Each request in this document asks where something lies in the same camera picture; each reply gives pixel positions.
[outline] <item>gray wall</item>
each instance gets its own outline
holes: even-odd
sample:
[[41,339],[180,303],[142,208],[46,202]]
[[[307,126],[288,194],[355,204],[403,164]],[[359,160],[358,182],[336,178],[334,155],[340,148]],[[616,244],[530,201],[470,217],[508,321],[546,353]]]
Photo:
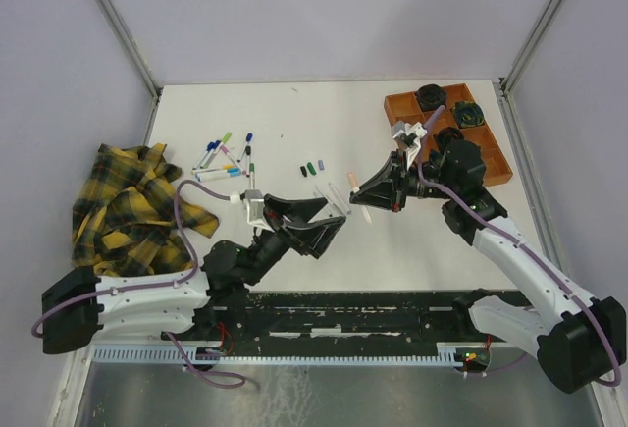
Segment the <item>gray wall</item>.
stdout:
[[626,40],[626,0],[566,0],[514,96],[570,270],[624,307]]
[[94,0],[0,0],[0,423],[44,425],[63,357],[30,336],[70,266],[100,142],[141,142],[150,98]]
[[162,85],[496,79],[546,0],[113,0]]

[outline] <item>orange tray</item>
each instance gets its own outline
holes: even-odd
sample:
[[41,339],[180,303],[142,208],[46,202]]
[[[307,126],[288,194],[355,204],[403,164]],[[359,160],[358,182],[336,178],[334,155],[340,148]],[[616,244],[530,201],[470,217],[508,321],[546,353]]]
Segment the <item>orange tray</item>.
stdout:
[[[438,150],[435,137],[440,130],[447,127],[457,128],[451,109],[457,101],[475,101],[473,95],[469,91],[466,83],[457,85],[444,86],[442,89],[447,93],[445,110],[432,129],[432,135],[428,138],[428,148],[423,151],[423,160],[428,159],[431,149]],[[399,95],[389,95],[384,100],[384,109],[389,123],[394,125],[398,121],[405,123],[421,122],[425,123],[434,111],[422,111],[419,102],[414,96],[414,91],[408,93],[400,93]],[[480,146],[482,160],[487,166],[484,176],[484,185],[492,187],[494,185],[505,184],[512,177],[512,170],[506,162],[501,149],[497,145],[497,141],[491,132],[491,128],[485,123],[483,126],[475,128],[461,129],[462,135],[466,140]]]

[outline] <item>pen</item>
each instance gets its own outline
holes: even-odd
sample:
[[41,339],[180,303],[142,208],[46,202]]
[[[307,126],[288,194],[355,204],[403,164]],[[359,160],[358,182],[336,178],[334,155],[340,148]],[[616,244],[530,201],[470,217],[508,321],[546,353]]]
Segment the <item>pen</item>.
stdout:
[[216,172],[196,174],[196,179],[200,182],[210,182],[212,180],[230,179],[239,177],[242,172],[239,169],[218,170]]
[[318,188],[318,185],[316,185],[315,188],[321,194],[321,196],[327,199],[327,202],[330,203],[330,206],[332,207],[334,211],[336,211],[341,216],[344,216],[344,213],[342,212],[342,210],[338,208],[337,205],[326,194],[324,194],[320,188]]
[[220,146],[224,146],[231,136],[231,133],[226,133],[225,137],[223,137],[221,140],[216,141],[216,147],[214,147],[214,150],[212,150],[211,155],[207,158],[205,163],[201,165],[201,168],[206,169],[207,167],[209,167],[209,164],[211,164],[212,160],[214,160],[214,157],[216,157],[216,154],[218,154],[218,148]]
[[195,162],[195,165],[194,167],[192,167],[192,169],[200,168],[200,166],[203,165],[203,162],[205,162],[209,158],[209,154],[212,153],[212,150],[214,150],[214,148],[216,148],[216,142],[210,142],[209,144],[207,144],[207,149],[203,152],[203,155],[201,155],[200,158]]
[[336,199],[339,201],[342,208],[344,208],[344,212],[346,214],[351,214],[351,208],[349,208],[349,205],[346,204],[346,201],[344,201],[344,198],[342,197],[338,189],[334,187],[334,184],[331,182],[329,182],[329,186],[330,186],[330,190],[332,191],[332,195],[336,197]]
[[248,166],[248,184],[251,189],[255,189],[255,164]]
[[[355,175],[353,175],[353,172],[349,172],[348,174],[346,174],[346,177],[349,179],[349,186],[351,187],[353,192],[358,193],[360,191],[360,186],[357,184],[357,179],[355,178]],[[362,214],[364,215],[364,219],[366,220],[366,222],[368,224],[373,224],[373,220],[371,219],[371,213],[369,213],[369,210],[366,209],[366,206],[360,205],[360,209],[362,209]]]
[[192,174],[205,174],[207,172],[218,172],[219,170],[229,170],[234,169],[233,164],[223,165],[222,167],[217,167],[215,169],[192,169]]
[[252,139],[253,139],[253,133],[249,133],[246,135],[246,140],[244,141],[242,152],[239,154],[239,157],[237,158],[237,162],[241,162],[242,159],[244,158],[244,154],[246,153],[246,146],[251,143]]
[[224,145],[220,145],[219,147],[220,147],[220,150],[222,150],[222,151],[223,151],[223,153],[227,156],[227,158],[228,158],[229,160],[231,160],[231,161],[232,161],[232,164],[234,164],[236,167],[238,167],[238,168],[239,168],[239,170],[240,170],[240,171],[241,171],[244,175],[246,175],[246,171],[240,167],[240,165],[237,163],[236,158],[235,158],[235,157],[231,154],[231,152],[229,151],[229,149],[228,149],[227,147],[225,147]]

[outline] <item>white tabletop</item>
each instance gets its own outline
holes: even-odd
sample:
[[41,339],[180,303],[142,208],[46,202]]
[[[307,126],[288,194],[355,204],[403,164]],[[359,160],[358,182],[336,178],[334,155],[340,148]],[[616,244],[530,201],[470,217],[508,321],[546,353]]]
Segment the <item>white tabletop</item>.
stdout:
[[[466,82],[485,113],[513,171],[490,192],[508,210],[530,243],[539,248],[506,130],[489,80]],[[395,144],[384,112],[384,97],[418,89],[427,81],[340,81],[180,85],[164,88],[149,144],[168,144],[166,157],[192,178],[193,162],[209,141],[226,132],[239,153],[247,133],[252,143],[257,188],[285,199],[311,198],[314,186],[332,182],[348,196],[346,173],[364,183],[384,165]],[[319,159],[325,171],[303,178],[299,167]],[[219,155],[212,166],[229,164]],[[229,194],[247,188],[244,177],[207,182]],[[251,243],[241,205],[205,195],[193,187],[183,196],[215,213],[221,225],[212,239],[189,231],[199,256],[218,240]],[[254,291],[430,291],[511,289],[510,281],[487,258],[452,233],[441,214],[443,202],[408,198],[400,213],[370,208],[368,225],[357,207],[327,252],[316,260],[289,251]]]

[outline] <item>yellow plaid cloth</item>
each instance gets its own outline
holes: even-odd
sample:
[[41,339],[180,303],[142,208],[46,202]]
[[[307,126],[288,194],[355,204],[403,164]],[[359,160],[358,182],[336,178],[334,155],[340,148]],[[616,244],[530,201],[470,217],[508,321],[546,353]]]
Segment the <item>yellow plaid cloth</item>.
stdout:
[[[175,231],[170,182],[181,169],[164,159],[164,144],[118,149],[102,144],[72,209],[72,263],[96,275],[138,277],[192,266]],[[183,225],[211,237],[218,218],[180,201]]]

